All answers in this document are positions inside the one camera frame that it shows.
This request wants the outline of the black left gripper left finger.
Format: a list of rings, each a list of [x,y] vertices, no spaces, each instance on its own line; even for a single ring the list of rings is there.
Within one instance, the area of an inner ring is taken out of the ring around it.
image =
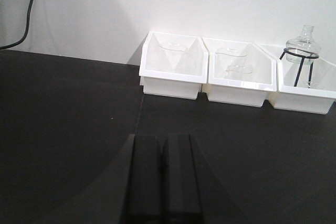
[[[161,148],[154,135],[130,134],[130,168],[128,172],[123,218],[162,217]]]

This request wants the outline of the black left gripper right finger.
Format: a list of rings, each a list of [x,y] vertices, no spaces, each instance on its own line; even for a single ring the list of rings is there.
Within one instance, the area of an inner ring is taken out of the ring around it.
[[[162,151],[162,199],[165,216],[201,216],[190,137],[169,134]]]

